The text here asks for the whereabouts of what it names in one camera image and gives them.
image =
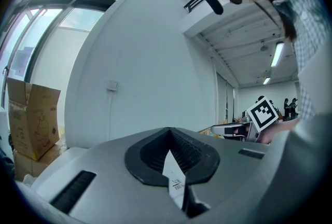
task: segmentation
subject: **paper slip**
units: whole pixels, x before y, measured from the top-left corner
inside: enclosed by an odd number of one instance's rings
[[[165,158],[162,174],[169,179],[169,194],[171,198],[179,208],[182,208],[186,176],[181,171],[170,150]]]

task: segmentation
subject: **white wall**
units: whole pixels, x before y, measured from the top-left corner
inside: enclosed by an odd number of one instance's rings
[[[215,123],[215,71],[181,32],[184,0],[118,0],[83,44],[66,97],[68,146]],[[119,82],[112,103],[108,80]]]
[[[259,96],[265,96],[273,101],[275,107],[279,108],[284,116],[284,101],[288,98],[291,101],[296,97],[296,88],[294,82],[283,82],[271,85],[264,85],[251,88],[242,88],[238,91],[238,117],[242,112],[255,104]]]
[[[64,126],[64,106],[69,77],[88,32],[58,27],[50,36],[35,64],[31,83],[61,90],[58,125]]]

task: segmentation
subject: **ceiling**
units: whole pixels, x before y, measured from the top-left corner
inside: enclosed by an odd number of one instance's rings
[[[284,40],[280,17],[269,1],[260,3],[277,25],[256,5],[221,19],[201,32],[234,74],[240,87],[293,80],[297,76],[296,58],[290,43],[285,46],[276,67],[271,67],[276,43]]]

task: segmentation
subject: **hand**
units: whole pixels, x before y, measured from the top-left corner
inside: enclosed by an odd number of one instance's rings
[[[273,123],[270,126],[266,127],[263,131],[261,131],[257,142],[262,144],[270,144],[274,138],[274,136],[280,132],[282,123]]]
[[[294,119],[288,122],[276,122],[261,131],[257,142],[262,144],[270,144],[276,134],[282,131],[291,130],[297,123],[299,119]]]

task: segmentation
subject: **cardboard box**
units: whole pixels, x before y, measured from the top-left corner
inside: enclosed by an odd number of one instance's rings
[[[61,146],[54,145],[35,161],[14,149],[15,180],[23,181],[26,174],[38,177],[62,152]]]
[[[7,78],[9,126],[14,148],[38,160],[58,140],[60,90]]]

